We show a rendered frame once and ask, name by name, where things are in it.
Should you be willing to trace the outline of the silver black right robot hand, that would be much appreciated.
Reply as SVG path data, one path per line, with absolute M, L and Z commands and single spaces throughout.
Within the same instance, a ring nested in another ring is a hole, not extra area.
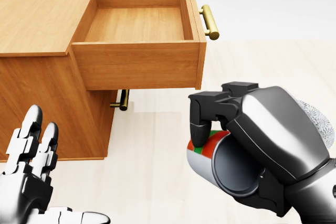
M 229 82 L 221 91 L 191 94 L 190 142 L 206 144 L 211 130 L 229 131 L 265 171 L 257 191 L 238 203 L 283 217 L 293 206 L 286 187 L 316 173 L 330 159 L 314 123 L 285 89 L 257 83 Z

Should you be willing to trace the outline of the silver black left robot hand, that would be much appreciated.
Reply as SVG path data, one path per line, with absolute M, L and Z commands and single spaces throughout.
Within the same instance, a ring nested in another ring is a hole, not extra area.
M 110 224 L 102 213 L 48 206 L 53 193 L 49 174 L 58 159 L 58 126 L 50 122 L 42 131 L 42 121 L 43 112 L 34 104 L 13 131 L 0 174 L 0 224 Z

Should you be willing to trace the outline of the red green white tin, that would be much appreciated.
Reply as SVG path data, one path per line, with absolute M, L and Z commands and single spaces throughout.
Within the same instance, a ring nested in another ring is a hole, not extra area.
M 264 166 L 229 131 L 211 130 L 206 144 L 187 146 L 187 161 L 192 170 L 225 193 L 243 198 L 254 194 Z

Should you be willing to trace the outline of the closed wooden drawer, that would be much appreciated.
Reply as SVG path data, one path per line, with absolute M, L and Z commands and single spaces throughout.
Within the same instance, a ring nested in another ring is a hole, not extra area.
M 108 153 L 114 108 L 111 102 L 116 102 L 117 90 L 87 91 L 88 103 L 97 128 L 98 157 L 104 159 Z

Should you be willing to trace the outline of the open wooden drawer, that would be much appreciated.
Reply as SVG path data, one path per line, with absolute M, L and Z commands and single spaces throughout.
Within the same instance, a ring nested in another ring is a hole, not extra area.
M 196 0 L 90 0 L 71 49 L 87 90 L 202 85 Z

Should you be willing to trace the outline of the wooden cabinet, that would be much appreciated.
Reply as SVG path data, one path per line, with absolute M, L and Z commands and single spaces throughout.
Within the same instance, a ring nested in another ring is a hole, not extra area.
M 62 160 L 98 157 L 87 89 L 71 49 L 90 0 L 0 0 L 0 162 L 33 104 L 59 127 Z

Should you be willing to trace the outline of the white patterned bowl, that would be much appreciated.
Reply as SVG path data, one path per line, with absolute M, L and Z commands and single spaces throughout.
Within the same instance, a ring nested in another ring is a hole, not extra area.
M 330 120 L 315 106 L 302 100 L 297 102 L 316 126 L 327 149 L 331 149 L 335 141 L 335 130 Z

